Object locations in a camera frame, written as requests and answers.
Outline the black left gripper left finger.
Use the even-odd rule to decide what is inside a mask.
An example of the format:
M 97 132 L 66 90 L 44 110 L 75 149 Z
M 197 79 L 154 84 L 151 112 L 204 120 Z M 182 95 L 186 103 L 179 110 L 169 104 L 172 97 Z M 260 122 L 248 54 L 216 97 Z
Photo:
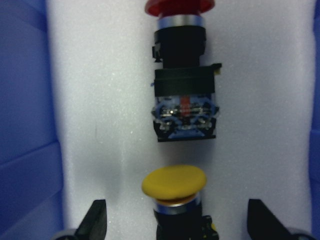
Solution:
M 107 222 L 106 200 L 96 199 L 76 229 L 75 236 L 78 240 L 104 240 Z

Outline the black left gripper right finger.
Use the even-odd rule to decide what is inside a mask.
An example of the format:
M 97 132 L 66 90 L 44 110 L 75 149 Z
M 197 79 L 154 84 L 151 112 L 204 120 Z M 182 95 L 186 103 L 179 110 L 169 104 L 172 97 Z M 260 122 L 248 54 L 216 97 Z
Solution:
M 247 232 L 252 240 L 296 240 L 260 199 L 249 199 Z

